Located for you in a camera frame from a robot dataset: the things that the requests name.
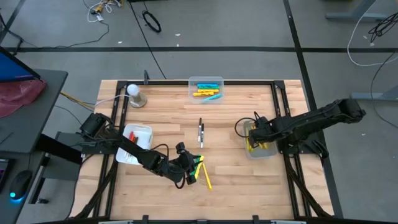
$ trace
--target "desk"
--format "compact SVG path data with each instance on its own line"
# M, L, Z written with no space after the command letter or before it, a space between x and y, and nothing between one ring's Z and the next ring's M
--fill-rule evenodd
M44 153L32 151L35 149L36 142L43 131L68 75L67 72L62 71L36 70L36 72L47 82L45 90L32 104L19 108L5 118L0 118L0 127L2 127L0 132L9 131L14 133L0 145L0 157L14 160L14 164L9 169L6 182L0 191L2 224L15 223L21 212L26 197L18 204L11 203L9 196L10 184L20 171L28 169L29 160L29 170L33 172L35 177ZM32 187L34 177L30 182L29 190Z
M114 96L117 82L103 80L98 100ZM149 215L150 220L250 220L253 215L259 215L260 219L293 219L282 155L247 159L243 139L233 129L239 118L253 117L253 111L268 119L275 118L271 87L225 85L222 104L193 105L187 96L188 86L172 85L172 82L142 85L141 92L147 95L148 102L140 109L128 105L126 124L150 126L154 132L152 147L167 143L170 158L177 156L174 147L180 141L192 154L204 155L213 191L208 190L203 173L197 183L178 190L170 180L153 175L141 166L119 164L111 219L141 220L143 215ZM284 83L292 116L307 112L300 80L284 80ZM121 97L116 125L121 120L122 103ZM100 104L96 112L110 117L113 104L113 101ZM197 142L199 117L206 124L204 149L200 149ZM328 213L333 213L320 159L314 154L302 154L300 158L307 188ZM101 161L102 156L93 156L81 168L71 216L82 210L96 190ZM301 195L298 188L295 189L303 215Z

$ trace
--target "wooden table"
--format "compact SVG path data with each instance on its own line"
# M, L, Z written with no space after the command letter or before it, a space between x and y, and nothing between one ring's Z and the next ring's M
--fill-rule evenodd
M300 80L284 81L292 116L307 112ZM114 96L116 84L117 80L103 80L98 101ZM253 117L253 111L268 119L275 118L271 88L226 85L220 105L192 104L187 88L141 86L148 102L140 109L129 105L126 124L150 126L154 132L152 147L168 144L171 159L177 156L175 145L181 141L192 154L204 155L213 191L208 190L203 171L197 183L178 190L170 180L151 174L141 166L119 164L111 219L140 220L143 215L149 215L151 220L250 220L253 215L259 215L260 219L292 219L282 155L249 160L243 139L234 132L235 122ZM112 105L113 101L102 103L95 112L111 116ZM203 149L197 142L199 117L206 124ZM71 216L82 210L96 190L101 161L102 156L93 156L81 168ZM301 161L307 188L325 211L333 213L320 159L314 154L302 154ZM295 189L303 215L301 195L298 188ZM101 211L105 201L102 200Z

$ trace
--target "cable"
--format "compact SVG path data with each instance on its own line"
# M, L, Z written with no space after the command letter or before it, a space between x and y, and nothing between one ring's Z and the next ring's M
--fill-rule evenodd
M254 112L254 117L255 117L255 119L253 119L253 118L241 118L241 119L239 119L239 120L235 123L235 127L234 127L235 133L236 133L239 137L247 138L248 136L243 136L243 135L241 135L241 134L238 133L238 130L236 130L236 127L238 126L238 123L241 122L241 121L244 120L244 119L249 119L249 120L252 120L252 121L256 122L256 121L260 118L260 116L259 116L259 114L258 114L257 112Z
M397 22L398 22L398 12L380 21L378 25L373 27L368 32L368 34L372 34L371 43L374 42L376 37L382 37L384 34L389 32Z
M74 102L74 103L77 103L78 105L80 105L81 107L83 107L84 109L86 109L86 110L88 110L88 111L90 111L90 112L94 112L93 110L91 110L91 109L89 109L89 108L87 108L87 107L81 105L79 102L77 102L77 101L75 101L75 100L73 100L73 99L70 99L70 98L68 98L68 97L67 97L67 99L70 100L70 101L72 101L72 102Z
M144 11L142 12L142 18L144 18L146 24L147 24L147 25L149 26L149 28L152 29L155 33L160 33L160 32L162 32L162 27L160 26L159 21L155 18L155 16L154 16L152 13L149 12L148 7L147 7L147 4L145 3L145 0L143 0L142 2L144 3L145 9L146 9L146 10L144 10ZM147 18L145 17L146 15L148 15L148 16L156 23L156 25L157 25L157 27L158 27L157 29L156 29L154 26L152 26L152 24L147 20Z
M1 14L0 14L0 21L1 21L1 23L3 24L4 29L7 30L8 33L10 33L10 34L13 35L14 37L20 39L21 41L23 41L23 42L25 42L25 43L27 43L27 44L29 44L29 45L31 45L31 46L37 48L37 49L69 48L69 47L74 47L74 46L77 46L77 45L90 44L90 43L93 43L93 42L99 42L107 33L109 33L109 25L108 25L107 23L103 22L103 21L100 21L101 24L106 25L107 31L106 31L103 35L101 35L101 37L99 37L99 38L96 39L96 40L91 40L91 41L82 42L82 43L77 43L77 44L71 44L71 45L69 45L69 46L59 45L59 46L56 46L56 47L49 47L49 46L38 47L38 46L36 46L36 45L34 45L34 44L32 44L32 43L26 41L26 40L23 39L20 35L14 33L13 31L11 31L11 30L9 29L9 27L7 27L6 23L4 22L4 19L2 18Z
M61 109L66 110L66 111L69 112L74 118L76 118L77 122L79 122L80 125L82 125L82 123L79 121L79 119L78 119L72 112L70 112L70 110L68 110L68 109L66 109L66 108L63 108L62 106L57 106L57 105L54 105L54 107L57 107L57 108L61 108Z
M87 103L85 103L85 102L82 102L82 101L79 100L78 98L75 98L75 97L69 95L68 93L65 93L65 92L62 91L62 92L61 92L61 95L63 95L64 97L68 98L70 101L73 101L73 102L75 102L75 103L78 103L79 105L81 105L81 106L83 106L83 107L85 107L85 108L94 109L94 106L90 106L89 104L87 104Z
M112 97L112 98L109 98L109 99L106 99L106 100L101 100L101 101L99 101L98 103L96 103L96 104L94 105L94 107L98 106L98 105L99 105L99 104L101 104L101 103L104 103L105 101L108 101L108 100L113 100L113 99L115 99L116 97L119 97L119 96L126 96L126 97L130 97L129 95L121 94L121 95L114 96L114 97Z
M157 60L156 60L156 58L155 58L154 53L152 52L152 49L151 49L150 46L149 46L148 40L147 40L147 38L146 38L146 36L145 36L145 33L144 33L144 31L142 30L142 27L141 27L141 25L140 25L140 23L139 23L139 21L138 21L136 12L135 12L134 9L132 8L131 2L129 2L129 4L130 4L130 9L131 9L132 13L134 14L134 17L136 18L136 21L137 21L137 23L138 23L138 27L139 27L139 29L141 30L142 36L144 37L145 43L146 43L147 46L148 46L148 49L149 49L149 51L150 51L150 54L151 54L152 57L154 58L155 63L156 63L156 65L157 65L157 67L159 68L161 74L163 75L164 79L167 79L166 76L164 75L162 69L160 68L159 63L157 63Z
M373 64L369 64L369 65L362 65L362 64L360 64L360 63L355 62L355 61L353 60L353 58L351 57L351 55L349 54L349 45L351 44L351 41L353 40L355 30L356 30L356 28L358 27L359 22L361 22L362 18L365 16L366 13L368 13L368 11L370 10L370 8L372 8L373 5L374 5L374 3L373 3L373 4L371 5L371 7L369 7L369 9L359 18L358 22L356 23L356 25L355 25L355 27L354 27L353 33L351 34L351 38L350 38L349 41L348 41L348 45L347 45L347 54L348 54L348 57L349 57L349 59L350 59L355 65L357 65L357 66L368 67L368 66L374 66L374 65L383 65L383 64L385 64L385 63L390 63L390 62L393 62L393 61L395 61L395 60L398 59L398 57L396 57L396 58L394 58L394 59L392 59L392 60L390 60L390 61L388 61L388 62L384 62L384 63L373 63Z
M92 156L94 156L94 154L92 154L92 155L89 155L83 162L81 162L81 164L80 164L80 168L79 168L79 173L80 173L80 170L81 170L81 167L83 166L83 164L89 159L89 158L91 158ZM76 180L76 182L75 182L75 186L73 187L73 200L72 200L72 205L70 206L70 210L69 210L69 213L68 213L68 215L67 215L67 217L64 219L64 220L66 220L66 219L68 219L68 217L70 216L70 214L71 214L71 212L72 212L72 208L73 208L73 204L75 203L75 196L76 196L76 186L77 186L77 182L78 182L78 180Z
M243 135L241 135L241 134L238 133L238 130L236 130L236 127L238 126L238 123L241 122L241 121L244 120L244 119L250 119L250 120L252 120L252 121L256 121L256 120L253 119L253 118L241 118L241 119L239 119L239 120L235 123L235 133L236 133L239 137L247 138L248 136L243 136Z
M374 74L374 76L373 76L373 79L372 79L372 82L371 82L371 98L372 98L371 101L372 101L372 106L373 106L374 112L376 112L376 114L379 116L379 118L382 119L384 122L390 124L390 125L393 126L394 128L397 128L397 129L398 129L398 126L397 126L396 124L391 123L390 121L386 120L385 118L383 118L383 117L379 114L379 112L378 112L377 109L376 109L376 106L374 105L374 98L373 98L373 83L374 83L374 80L376 79L377 75L379 74L381 68L387 63L387 61L388 61L394 54L395 54L395 52L392 53L392 54L382 63L382 65L379 67L379 69L377 70L377 72L376 72L376 73Z

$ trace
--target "floor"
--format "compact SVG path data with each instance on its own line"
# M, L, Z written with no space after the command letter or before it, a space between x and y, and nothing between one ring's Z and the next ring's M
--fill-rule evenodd
M97 3L85 1L89 5ZM375 66L354 65L345 52L355 22L325 19L327 12L350 11L359 2L289 0L303 52L301 63L305 67L300 66L294 52L295 42L283 1L148 1L147 7L158 18L163 31L156 34L144 26L141 18L139 22L151 47L170 50L154 52L167 78L219 75L225 79L301 79L306 84L308 104L313 106L309 94L312 90L316 105L321 107L337 98L347 98L353 91L369 91L377 70ZM143 3L132 5L140 17ZM106 31L103 24L87 22L87 9L82 0L2 0L0 8L6 22L11 20L8 22L11 30L39 47L86 42ZM389 15L397 9L396 1L384 0L377 1L370 12ZM151 54L143 50L146 43L128 5L120 9L114 7L112 13L104 12L103 17L109 24L109 33L99 42L79 46L81 52L73 49L38 52L31 45L23 44L23 48L30 48L18 53L17 58L32 68L67 71L69 76L63 91L89 102L95 102L102 79L141 79L144 70L152 79L163 78ZM360 23L356 30L351 46L358 48L357 52L364 52L352 54L357 62L383 62L390 51L366 51L398 47L396 28L371 47L368 30L374 25ZM3 47L16 44L17 40L9 34L1 42ZM201 47L224 48L216 51ZM398 82L398 77L392 75L398 69L397 63L389 63L381 70L374 91L386 91ZM394 142L397 130L376 116L370 102L359 103L367 112L362 122L338 124L325 130L343 215L397 221L398 196L391 193L398 188L398 155ZM89 114L62 97L57 105L70 109L81 121ZM398 124L394 103L379 102L376 107L383 117ZM57 131L73 133L78 127L66 111L55 108L44 133L54 137ZM72 204L73 186L74 183L68 181L46 182L41 196L51 198L52 203L25 207L19 223L65 218Z

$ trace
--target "black marker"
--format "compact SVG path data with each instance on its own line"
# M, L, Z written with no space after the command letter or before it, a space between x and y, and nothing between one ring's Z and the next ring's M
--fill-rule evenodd
M200 142L200 134L201 134L201 118L199 118L199 133L198 133L198 142Z
M201 124L201 138L200 138L200 148L203 148L203 136L205 133L205 124Z

